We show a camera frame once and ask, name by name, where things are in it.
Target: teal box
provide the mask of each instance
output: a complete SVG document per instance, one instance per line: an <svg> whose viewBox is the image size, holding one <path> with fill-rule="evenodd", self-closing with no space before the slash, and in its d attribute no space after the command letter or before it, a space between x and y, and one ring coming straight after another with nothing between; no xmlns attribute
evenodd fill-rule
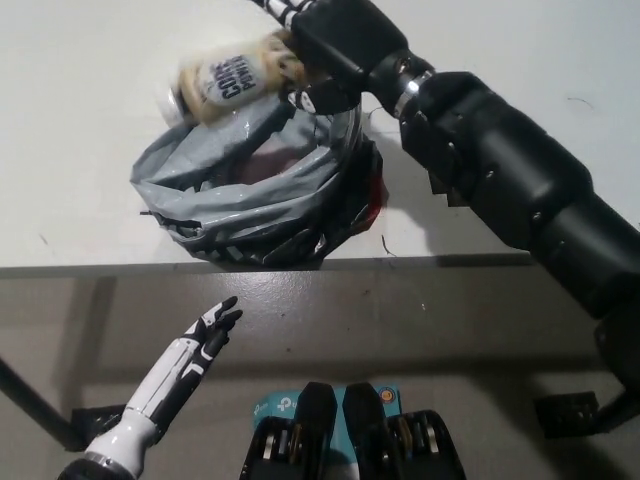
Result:
<svg viewBox="0 0 640 480"><path fill-rule="evenodd" d="M387 417L402 413L400 395L397 387L394 385L374 385L374 388L380 395L384 413ZM344 420L344 412L342 411L342 400L344 399L345 389L344 387L334 387L333 391L335 392L336 402L338 403L338 412L333 428L333 437L331 438L331 450L333 450L333 452L329 456L329 463L333 465L356 463L356 454L349 440L349 434L347 433L347 426ZM253 409L253 428L255 429L265 417L293 418L299 395L300 390L276 392L267 395L261 402L257 403Z"/></svg>

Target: white robotic hand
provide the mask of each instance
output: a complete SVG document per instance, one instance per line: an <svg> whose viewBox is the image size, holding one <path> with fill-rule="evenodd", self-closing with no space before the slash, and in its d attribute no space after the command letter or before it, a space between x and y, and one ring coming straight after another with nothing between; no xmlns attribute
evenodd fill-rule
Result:
<svg viewBox="0 0 640 480"><path fill-rule="evenodd" d="M196 320L151 368L124 409L120 422L95 438L83 459L58 480L137 480L146 450L160 441L242 316L231 297Z"/></svg>

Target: bottle label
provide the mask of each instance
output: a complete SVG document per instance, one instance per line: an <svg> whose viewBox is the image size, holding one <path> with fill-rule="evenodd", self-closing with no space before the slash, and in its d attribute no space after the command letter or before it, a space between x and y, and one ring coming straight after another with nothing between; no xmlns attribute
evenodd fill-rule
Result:
<svg viewBox="0 0 640 480"><path fill-rule="evenodd" d="M246 105L258 98L266 86L265 76L260 59L253 55L204 64L198 75L207 101L224 107Z"/></svg>

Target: table surface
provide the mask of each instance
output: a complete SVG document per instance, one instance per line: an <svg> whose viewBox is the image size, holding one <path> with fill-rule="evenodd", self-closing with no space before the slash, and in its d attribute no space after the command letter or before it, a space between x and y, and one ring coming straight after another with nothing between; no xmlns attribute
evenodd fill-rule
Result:
<svg viewBox="0 0 640 480"><path fill-rule="evenodd" d="M640 3L376 3L439 70L473 71L543 125L638 226ZM275 26L244 0L4 0L0 275L219 270L139 214L129 173L165 129L154 92L180 60ZM395 121L377 106L365 97L389 202L324 267L521 258L469 209L431 193L427 173L399 147Z"/></svg>

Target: bottle cap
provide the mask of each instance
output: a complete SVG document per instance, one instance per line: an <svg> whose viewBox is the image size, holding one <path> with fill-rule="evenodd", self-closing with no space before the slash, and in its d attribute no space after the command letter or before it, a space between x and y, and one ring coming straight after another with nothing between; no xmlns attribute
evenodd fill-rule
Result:
<svg viewBox="0 0 640 480"><path fill-rule="evenodd" d="M162 118L169 127L180 125L189 114L182 94L177 87L170 87L164 92L158 92L156 101Z"/></svg>

